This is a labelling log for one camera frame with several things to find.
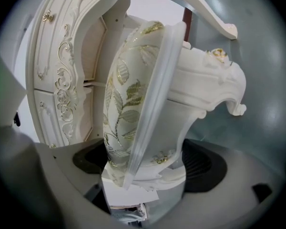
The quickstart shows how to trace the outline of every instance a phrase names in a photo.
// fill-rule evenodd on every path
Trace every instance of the drawer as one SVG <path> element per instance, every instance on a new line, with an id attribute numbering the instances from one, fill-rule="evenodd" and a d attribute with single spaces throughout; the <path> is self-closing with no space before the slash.
<path id="1" fill-rule="evenodd" d="M 51 93 L 34 90 L 35 104 L 44 140 L 47 145 L 64 146 Z"/>
<path id="2" fill-rule="evenodd" d="M 37 29 L 37 41 L 34 58 L 34 88 L 54 92 L 53 74 L 56 71 L 57 39 L 63 37 L 61 23 L 62 7 L 65 0 L 49 0 L 45 9 L 40 13 L 40 24 Z"/>

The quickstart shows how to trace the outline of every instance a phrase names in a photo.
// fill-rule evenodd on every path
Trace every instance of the carved scroll leg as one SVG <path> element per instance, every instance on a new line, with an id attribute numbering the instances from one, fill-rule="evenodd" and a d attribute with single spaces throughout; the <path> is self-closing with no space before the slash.
<path id="1" fill-rule="evenodd" d="M 225 37 L 233 40 L 237 38 L 237 28 L 233 24 L 225 24 L 210 8 L 205 0 L 184 0 L 207 20 L 215 29 Z"/>
<path id="2" fill-rule="evenodd" d="M 246 105 L 235 103 L 233 101 L 227 101 L 226 105 L 229 113 L 234 116 L 243 115 L 247 109 Z"/>

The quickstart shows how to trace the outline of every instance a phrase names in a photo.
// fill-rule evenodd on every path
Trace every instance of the drawer knob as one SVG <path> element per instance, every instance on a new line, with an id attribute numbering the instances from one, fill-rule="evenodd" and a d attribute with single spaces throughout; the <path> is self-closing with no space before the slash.
<path id="1" fill-rule="evenodd" d="M 39 78 L 39 80 L 43 80 L 43 74 L 42 73 L 38 73 L 38 78 Z"/>
<path id="2" fill-rule="evenodd" d="M 56 145 L 55 144 L 51 144 L 51 145 L 49 145 L 49 148 L 56 148 Z"/>
<path id="3" fill-rule="evenodd" d="M 46 13 L 42 17 L 42 21 L 52 21 L 54 19 L 54 15 L 50 15 L 51 10 L 46 11 Z"/>

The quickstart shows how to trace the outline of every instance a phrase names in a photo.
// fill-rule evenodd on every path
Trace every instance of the white cabinet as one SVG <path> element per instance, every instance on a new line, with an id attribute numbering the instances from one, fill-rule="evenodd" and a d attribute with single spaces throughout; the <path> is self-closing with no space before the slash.
<path id="1" fill-rule="evenodd" d="M 41 142 L 66 146 L 102 136 L 102 107 L 95 103 L 93 92 L 97 102 L 103 103 L 103 95 L 98 93 L 104 92 L 106 77 L 99 77 L 97 69 L 108 74 L 129 4 L 130 0 L 41 3 L 26 60 L 28 102 Z M 110 19 L 103 19 L 112 9 Z M 97 124 L 95 134 L 91 133 L 93 122 Z"/>
<path id="2" fill-rule="evenodd" d="M 57 121 L 53 94 L 35 90 L 34 96 L 45 143 L 51 147 L 63 146 L 64 143 Z"/>

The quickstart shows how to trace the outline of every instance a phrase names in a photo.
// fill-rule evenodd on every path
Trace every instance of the leaf motif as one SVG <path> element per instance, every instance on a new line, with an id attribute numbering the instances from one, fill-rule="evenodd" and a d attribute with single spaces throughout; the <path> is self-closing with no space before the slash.
<path id="1" fill-rule="evenodd" d="M 124 60 L 119 58 L 118 62 L 118 66 L 116 67 L 116 75 L 119 83 L 123 85 L 129 78 L 129 72 Z"/>
<path id="2" fill-rule="evenodd" d="M 119 158 L 127 157 L 129 156 L 129 153 L 122 151 L 122 150 L 114 150 L 114 151 L 109 151 L 110 154 L 117 156 Z"/>
<path id="3" fill-rule="evenodd" d="M 149 34 L 153 31 L 162 30 L 164 28 L 163 24 L 159 21 L 155 21 L 154 24 L 141 32 L 141 35 Z"/>
<path id="4" fill-rule="evenodd" d="M 124 107 L 139 105 L 140 103 L 143 102 L 143 99 L 144 99 L 143 96 L 134 98 L 134 99 L 130 100 L 129 102 L 127 102 L 127 103 L 124 105 Z"/>
<path id="5" fill-rule="evenodd" d="M 141 83 L 139 82 L 139 80 L 137 80 L 137 82 L 135 84 L 132 84 L 130 85 L 127 90 L 126 90 L 126 93 L 127 93 L 127 100 L 132 98 L 134 95 L 136 95 L 139 90 L 141 88 Z"/>
<path id="6" fill-rule="evenodd" d="M 111 99 L 111 93 L 112 93 L 112 87 L 113 87 L 113 73 L 110 75 L 107 86 L 106 86 L 106 92 L 105 92 L 105 106 L 108 111 L 110 99 Z"/>
<path id="7" fill-rule="evenodd" d="M 118 112 L 121 113 L 123 109 L 123 100 L 119 91 L 115 87 L 113 89 L 113 99 Z"/>
<path id="8" fill-rule="evenodd" d="M 109 125 L 108 117 L 107 117 L 107 115 L 105 115 L 104 113 L 103 113 L 103 124 L 104 124 L 104 125 Z"/>
<path id="9" fill-rule="evenodd" d="M 105 139 L 105 144 L 106 144 L 106 145 L 109 145 L 109 142 L 108 142 L 108 140 L 109 140 L 109 138 L 108 138 L 108 133 L 105 132 L 104 137 L 105 137 L 105 138 L 104 138 L 104 139 Z"/>
<path id="10" fill-rule="evenodd" d="M 133 141 L 137 128 L 132 129 L 130 132 L 125 133 L 122 137 L 126 140 Z"/>
<path id="11" fill-rule="evenodd" d="M 139 120 L 140 113 L 135 110 L 129 110 L 121 114 L 120 118 L 127 122 L 133 123 Z"/>
<path id="12" fill-rule="evenodd" d="M 145 66 L 154 67 L 156 64 L 159 48 L 152 45 L 140 47 L 140 54 Z"/>

